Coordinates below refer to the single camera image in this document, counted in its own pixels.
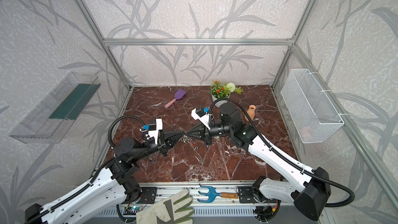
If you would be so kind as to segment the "blue garden hand fork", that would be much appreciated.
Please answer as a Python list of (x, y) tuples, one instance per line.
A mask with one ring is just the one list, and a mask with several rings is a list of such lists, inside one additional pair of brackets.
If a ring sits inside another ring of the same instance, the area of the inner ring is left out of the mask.
[(205, 185), (202, 185), (202, 184), (199, 184), (199, 186), (201, 188), (208, 189), (208, 192), (198, 191), (198, 193), (201, 196), (207, 196), (208, 197), (207, 200), (198, 199), (198, 202), (200, 202), (200, 203), (211, 203), (211, 202), (214, 202), (216, 197), (228, 198), (228, 199), (238, 199), (239, 198), (237, 193), (216, 192), (216, 189), (213, 186), (205, 186)]

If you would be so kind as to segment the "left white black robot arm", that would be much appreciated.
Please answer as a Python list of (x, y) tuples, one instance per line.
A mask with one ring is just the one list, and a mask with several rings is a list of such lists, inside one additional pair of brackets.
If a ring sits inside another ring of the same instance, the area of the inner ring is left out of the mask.
[(167, 156), (184, 131), (157, 131), (139, 142), (129, 137), (114, 148), (115, 156), (85, 183), (43, 206), (33, 204), (25, 212), (27, 224), (82, 224), (110, 206), (134, 202), (142, 189), (133, 174), (137, 162), (153, 153)]

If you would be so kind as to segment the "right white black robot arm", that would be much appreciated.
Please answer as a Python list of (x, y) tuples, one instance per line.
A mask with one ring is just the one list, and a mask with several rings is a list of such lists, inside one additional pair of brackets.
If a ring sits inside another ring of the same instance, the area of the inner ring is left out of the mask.
[(219, 107), (220, 120), (215, 121), (212, 108), (195, 108), (191, 117), (200, 124), (187, 131), (186, 135), (202, 140), (206, 145), (211, 145), (216, 136), (226, 136), (236, 147), (276, 170), (283, 180), (260, 176), (252, 185), (258, 202), (276, 199), (291, 203), (305, 217), (318, 221), (324, 208), (342, 207), (354, 201), (354, 192), (331, 181), (326, 170), (321, 167), (314, 170), (286, 154), (260, 133), (253, 120), (243, 123), (242, 110), (237, 102), (227, 101)]

